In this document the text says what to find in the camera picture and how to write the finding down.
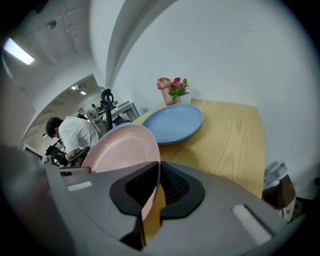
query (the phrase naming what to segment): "ceiling light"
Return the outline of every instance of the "ceiling light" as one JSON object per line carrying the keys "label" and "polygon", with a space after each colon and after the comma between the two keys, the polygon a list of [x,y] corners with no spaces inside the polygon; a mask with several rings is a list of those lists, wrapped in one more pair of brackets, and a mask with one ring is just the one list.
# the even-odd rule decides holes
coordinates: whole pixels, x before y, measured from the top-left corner
{"label": "ceiling light", "polygon": [[9,38],[4,45],[4,49],[18,58],[20,61],[24,62],[25,64],[30,64],[35,59],[32,58],[28,53],[26,53],[19,45],[17,45],[11,38]]}

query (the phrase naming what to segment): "man's arm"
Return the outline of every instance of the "man's arm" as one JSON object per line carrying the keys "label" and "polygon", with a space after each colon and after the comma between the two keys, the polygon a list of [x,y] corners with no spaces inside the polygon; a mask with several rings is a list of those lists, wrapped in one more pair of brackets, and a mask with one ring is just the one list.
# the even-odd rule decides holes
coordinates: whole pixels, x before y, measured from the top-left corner
{"label": "man's arm", "polygon": [[80,148],[77,148],[75,150],[72,150],[71,152],[69,152],[68,154],[65,154],[65,158],[70,161],[72,158],[74,158],[76,156],[76,154],[80,151]]}

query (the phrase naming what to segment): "green plant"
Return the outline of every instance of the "green plant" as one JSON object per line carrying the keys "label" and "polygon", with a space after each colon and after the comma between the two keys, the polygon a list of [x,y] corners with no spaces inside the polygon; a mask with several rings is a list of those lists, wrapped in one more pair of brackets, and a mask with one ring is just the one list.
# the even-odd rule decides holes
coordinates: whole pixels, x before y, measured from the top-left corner
{"label": "green plant", "polygon": [[172,100],[175,102],[178,96],[182,96],[187,94],[187,89],[189,89],[188,81],[186,78],[183,79],[182,82],[180,82],[180,77],[177,77],[173,80],[171,83],[170,89],[169,89],[169,95],[172,97]]}

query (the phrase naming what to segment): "black hair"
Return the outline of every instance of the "black hair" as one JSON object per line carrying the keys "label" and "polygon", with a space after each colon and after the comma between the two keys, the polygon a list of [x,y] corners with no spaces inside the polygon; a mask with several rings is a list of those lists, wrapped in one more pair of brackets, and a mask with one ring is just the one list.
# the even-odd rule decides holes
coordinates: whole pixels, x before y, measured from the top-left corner
{"label": "black hair", "polygon": [[51,117],[45,125],[46,134],[48,134],[50,138],[53,138],[56,133],[55,128],[58,128],[62,122],[63,120],[59,117]]}

